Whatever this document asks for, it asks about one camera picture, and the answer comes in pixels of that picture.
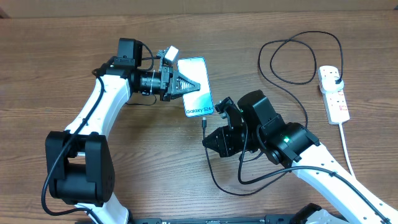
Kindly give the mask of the Samsung Galaxy smartphone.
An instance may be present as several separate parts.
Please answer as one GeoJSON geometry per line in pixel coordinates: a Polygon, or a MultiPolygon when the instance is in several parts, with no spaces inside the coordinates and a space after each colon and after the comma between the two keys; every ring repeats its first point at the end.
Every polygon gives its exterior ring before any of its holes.
{"type": "Polygon", "coordinates": [[[183,95],[186,117],[212,114],[214,106],[205,59],[203,57],[183,58],[177,61],[177,68],[182,75],[200,84],[198,91],[183,95]]]}

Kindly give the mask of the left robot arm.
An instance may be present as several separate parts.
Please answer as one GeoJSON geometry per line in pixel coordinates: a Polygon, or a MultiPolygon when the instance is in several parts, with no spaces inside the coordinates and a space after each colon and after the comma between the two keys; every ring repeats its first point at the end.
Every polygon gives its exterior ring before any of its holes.
{"type": "Polygon", "coordinates": [[[92,71],[95,88],[79,115],[64,131],[46,137],[47,177],[40,200],[47,214],[85,212],[93,223],[134,223],[132,212],[114,193],[108,136],[116,117],[133,93],[170,101],[201,88],[173,69],[178,55],[173,46],[150,56],[159,59],[158,71],[142,69],[145,47],[139,40],[121,38],[117,55],[92,71]]]}

